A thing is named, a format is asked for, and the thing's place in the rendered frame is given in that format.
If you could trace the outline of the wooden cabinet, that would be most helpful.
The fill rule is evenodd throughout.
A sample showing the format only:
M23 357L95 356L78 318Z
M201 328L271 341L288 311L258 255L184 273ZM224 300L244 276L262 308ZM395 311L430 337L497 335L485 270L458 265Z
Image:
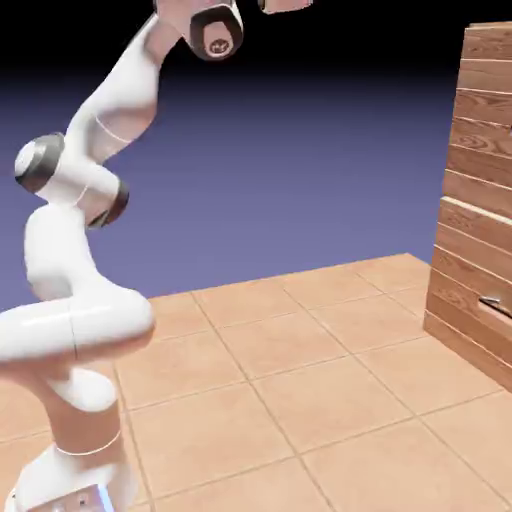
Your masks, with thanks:
M512 57L512 21L475 23L465 29L461 59L487 56ZM424 328L448 348L512 392L512 366L495 358L469 338L451 330L441 320L427 314L426 310Z

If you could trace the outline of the wooden drawer front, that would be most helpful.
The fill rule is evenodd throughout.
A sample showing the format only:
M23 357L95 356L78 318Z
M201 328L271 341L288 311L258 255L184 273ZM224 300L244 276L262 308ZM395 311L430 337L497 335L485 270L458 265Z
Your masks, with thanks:
M512 57L461 59L443 195L512 219Z
M444 197L426 313L512 366L512 320L481 308L480 296L512 310L512 219Z

